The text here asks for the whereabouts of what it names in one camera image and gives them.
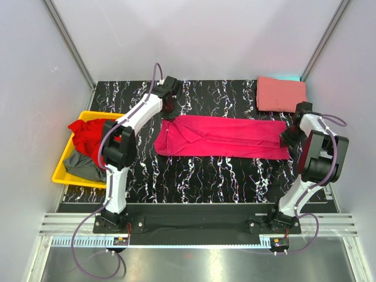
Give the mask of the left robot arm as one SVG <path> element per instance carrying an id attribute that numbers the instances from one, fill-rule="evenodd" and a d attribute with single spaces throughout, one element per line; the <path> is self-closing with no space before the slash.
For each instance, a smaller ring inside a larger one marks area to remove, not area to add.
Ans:
<path id="1" fill-rule="evenodd" d="M 156 114 L 174 111 L 174 100 L 183 87 L 182 81 L 171 76 L 152 86 L 150 93 L 126 114 L 103 125 L 98 151 L 98 163 L 106 170 L 106 196 L 96 227 L 109 233 L 127 229 L 126 183 L 127 174 L 136 160 L 136 136 L 140 129 Z"/>

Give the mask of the magenta pink t shirt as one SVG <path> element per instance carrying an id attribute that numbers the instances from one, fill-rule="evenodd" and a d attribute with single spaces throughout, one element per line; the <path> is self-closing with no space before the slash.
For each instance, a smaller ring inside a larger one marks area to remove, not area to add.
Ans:
<path id="1" fill-rule="evenodd" d="M 286 124 L 276 120 L 181 115 L 163 120 L 154 146 L 162 156 L 221 156 L 287 160 L 280 147 Z"/>

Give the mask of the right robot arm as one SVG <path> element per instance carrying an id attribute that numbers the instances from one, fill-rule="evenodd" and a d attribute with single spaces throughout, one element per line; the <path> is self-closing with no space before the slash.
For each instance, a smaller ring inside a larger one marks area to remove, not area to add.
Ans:
<path id="1" fill-rule="evenodd" d="M 334 133 L 326 121 L 347 126 L 343 119 L 314 112 L 312 103 L 301 102 L 296 106 L 292 126 L 280 135 L 281 147 L 293 147 L 303 137 L 307 140 L 298 160 L 294 184 L 267 216 L 266 226 L 274 233 L 297 227 L 303 206 L 317 191 L 336 182 L 341 175 L 349 140 Z"/>

